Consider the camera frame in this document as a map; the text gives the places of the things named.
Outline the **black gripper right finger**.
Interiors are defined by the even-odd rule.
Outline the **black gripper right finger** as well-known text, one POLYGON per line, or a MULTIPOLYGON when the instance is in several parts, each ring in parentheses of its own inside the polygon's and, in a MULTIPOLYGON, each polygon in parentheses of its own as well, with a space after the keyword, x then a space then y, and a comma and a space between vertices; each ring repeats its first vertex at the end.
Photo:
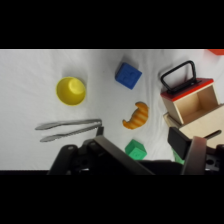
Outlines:
POLYGON ((205 171, 207 140, 194 136, 189 139, 179 129, 169 128, 168 143, 184 161, 182 175, 203 175, 205 171))

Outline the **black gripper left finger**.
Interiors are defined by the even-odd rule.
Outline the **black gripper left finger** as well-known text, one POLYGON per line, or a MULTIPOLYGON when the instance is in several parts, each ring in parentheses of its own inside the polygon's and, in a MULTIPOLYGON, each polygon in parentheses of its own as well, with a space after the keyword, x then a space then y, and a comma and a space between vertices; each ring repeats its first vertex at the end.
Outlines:
POLYGON ((104 128, 99 127, 97 129, 96 137, 94 141, 102 147, 113 159, 115 159, 120 165, 122 165, 132 175, 153 175, 153 172, 146 169, 144 166, 130 158, 123 151, 121 151, 116 145, 107 140, 104 136, 104 128))

